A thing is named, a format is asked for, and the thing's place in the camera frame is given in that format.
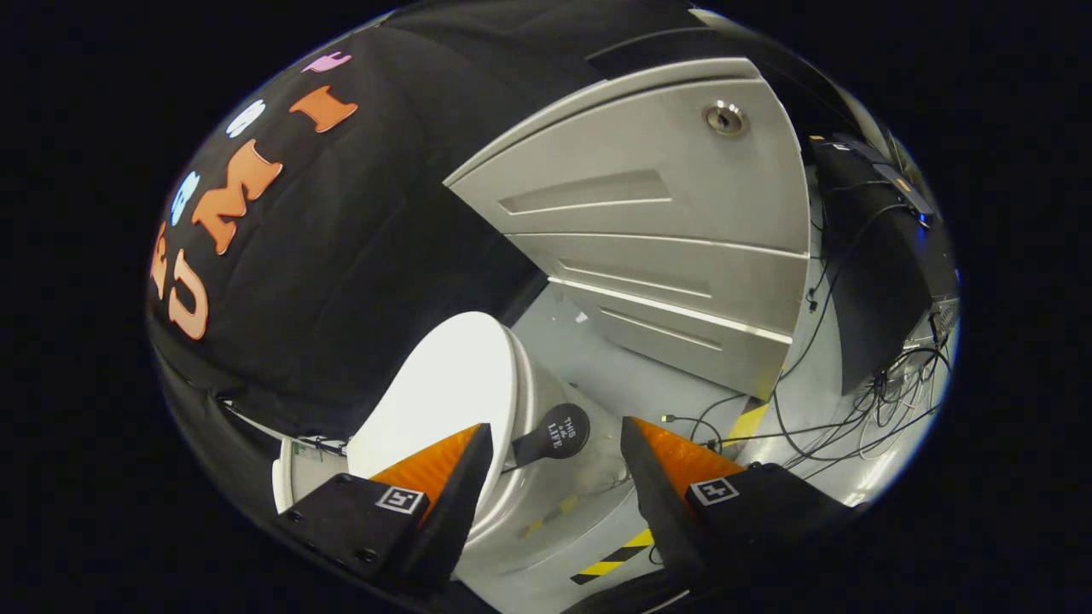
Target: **orange letter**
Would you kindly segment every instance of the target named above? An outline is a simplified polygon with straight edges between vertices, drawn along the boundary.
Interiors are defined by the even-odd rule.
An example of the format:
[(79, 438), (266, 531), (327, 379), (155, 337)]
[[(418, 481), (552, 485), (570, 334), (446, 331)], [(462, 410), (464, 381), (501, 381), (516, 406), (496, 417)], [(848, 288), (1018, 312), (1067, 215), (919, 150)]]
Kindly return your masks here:
[(186, 250), (179, 249), (178, 257), (175, 258), (175, 281), (182, 282), (193, 295), (193, 311), (182, 307), (178, 300), (178, 288), (170, 288), (170, 303), (167, 305), (167, 317), (178, 324), (182, 332), (190, 335), (190, 339), (201, 339), (204, 336), (205, 324), (209, 323), (209, 296), (204, 292), (204, 284), (198, 278), (193, 269), (186, 263)]
[(163, 283), (167, 280), (167, 239), (163, 238), (166, 229), (167, 223), (164, 222), (159, 226), (159, 235), (155, 237), (155, 251), (152, 253), (152, 281), (159, 288), (159, 300), (163, 300)]
[(301, 110), (314, 120), (314, 131), (325, 132), (353, 115), (356, 104), (345, 104), (330, 95), (330, 86), (323, 85), (288, 107), (288, 113)]
[[(205, 231), (216, 241), (216, 253), (227, 251), (235, 238), (235, 222), (224, 222), (224, 215), (241, 217), (247, 214), (247, 200), (262, 196), (265, 188), (281, 174), (284, 165), (280, 162), (271, 164), (254, 151), (254, 140), (251, 139), (235, 152), (227, 163), (227, 187), (209, 190), (193, 209), (194, 224), (203, 224)], [(247, 188), (247, 198), (242, 198), (242, 188)]]

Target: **sticker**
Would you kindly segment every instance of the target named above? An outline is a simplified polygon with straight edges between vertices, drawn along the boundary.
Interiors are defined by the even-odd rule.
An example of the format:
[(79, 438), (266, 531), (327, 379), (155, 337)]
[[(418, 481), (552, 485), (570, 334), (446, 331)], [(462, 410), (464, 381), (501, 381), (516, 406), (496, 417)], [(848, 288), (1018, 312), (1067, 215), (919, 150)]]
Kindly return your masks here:
[(376, 501), (376, 505), (389, 509), (391, 511), (397, 511), (401, 513), (413, 513), (413, 510), (417, 508), (417, 504), (422, 500), (422, 493), (419, 491), (410, 491), (406, 488), (399, 488), (397, 486), (391, 486), (383, 493), (382, 497)]
[(182, 217), (182, 211), (186, 210), (186, 203), (189, 202), (190, 197), (193, 196), (193, 191), (198, 189), (198, 181), (201, 180), (201, 176), (197, 173), (190, 172), (182, 181), (182, 185), (178, 188), (178, 192), (175, 194), (175, 201), (170, 203), (170, 225), (174, 226), (178, 224), (178, 221)]
[(644, 531), (638, 533), (636, 538), (626, 542), (626, 545), (612, 552), (610, 554), (603, 557), (603, 559), (596, 563), (595, 565), (587, 567), (580, 574), (577, 574), (575, 576), (572, 576), (569, 579), (581, 586), (586, 585), (587, 582), (591, 582), (595, 578), (598, 578), (600, 576), (605, 576), (606, 574), (609, 574), (610, 571), (614, 571), (615, 569), (621, 567), (624, 563), (626, 563), (630, 558), (633, 558), (634, 556), (640, 554), (644, 548), (651, 546), (653, 543), (654, 541), (652, 540), (652, 530), (645, 529)]
[(307, 68), (305, 68), (304, 70), (301, 70), (299, 72), (307, 72), (307, 71), (325, 72), (325, 71), (328, 71), (330, 69), (337, 68), (337, 67), (342, 66), (343, 63), (345, 63), (345, 62), (347, 62), (347, 61), (349, 61), (349, 60), (353, 59), (353, 56), (345, 56), (344, 58), (339, 58), (337, 56), (340, 56), (340, 55), (341, 55), (341, 51), (334, 51), (333, 54), (330, 54), (329, 56), (322, 56), (321, 58), (319, 58), (319, 59), (314, 60), (313, 62), (307, 64)]
[(701, 505), (705, 507), (739, 496), (739, 491), (736, 491), (735, 486), (728, 484), (728, 481), (724, 477), (690, 484), (690, 489), (693, 491), (695, 496), (698, 497)]
[(232, 123), (227, 125), (227, 138), (234, 139), (242, 133), (251, 123), (258, 119), (258, 116), (265, 110), (265, 103), (262, 101), (254, 101), (249, 107), (242, 110), (239, 115), (235, 116)]

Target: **toilet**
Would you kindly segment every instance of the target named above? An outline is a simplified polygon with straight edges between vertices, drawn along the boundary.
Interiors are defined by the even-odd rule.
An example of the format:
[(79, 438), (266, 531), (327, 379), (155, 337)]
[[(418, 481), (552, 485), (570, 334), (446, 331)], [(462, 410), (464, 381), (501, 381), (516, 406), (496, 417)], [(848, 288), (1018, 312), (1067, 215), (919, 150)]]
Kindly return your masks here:
[[(583, 448), (511, 469), (512, 441), (562, 403), (587, 415)], [(563, 550), (632, 489), (620, 418), (535, 364), (510, 330), (477, 311), (448, 319), (417, 344), (345, 447), (347, 470), (370, 479), (478, 423), (490, 425), (492, 461), (455, 567), (472, 589), (474, 578), (495, 578)]]

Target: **keyhole lock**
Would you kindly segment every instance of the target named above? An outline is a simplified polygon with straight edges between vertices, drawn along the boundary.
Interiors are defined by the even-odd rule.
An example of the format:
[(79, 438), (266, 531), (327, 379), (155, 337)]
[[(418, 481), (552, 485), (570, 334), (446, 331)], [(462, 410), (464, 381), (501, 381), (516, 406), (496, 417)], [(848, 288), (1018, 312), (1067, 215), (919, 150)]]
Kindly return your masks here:
[(747, 131), (747, 116), (743, 109), (724, 101), (705, 108), (705, 122), (717, 134), (739, 137)]

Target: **toilet flush handle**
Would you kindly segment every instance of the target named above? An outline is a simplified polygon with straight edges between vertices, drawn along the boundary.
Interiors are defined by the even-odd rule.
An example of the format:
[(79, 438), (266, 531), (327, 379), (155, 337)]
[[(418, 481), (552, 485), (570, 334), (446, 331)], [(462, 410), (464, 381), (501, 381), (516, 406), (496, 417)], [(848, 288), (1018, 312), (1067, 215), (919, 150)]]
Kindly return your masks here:
[(512, 441), (515, 464), (505, 471), (531, 464), (538, 459), (567, 459), (575, 456), (587, 444), (591, 427), (587, 413), (580, 405), (561, 403), (550, 408), (538, 426)]

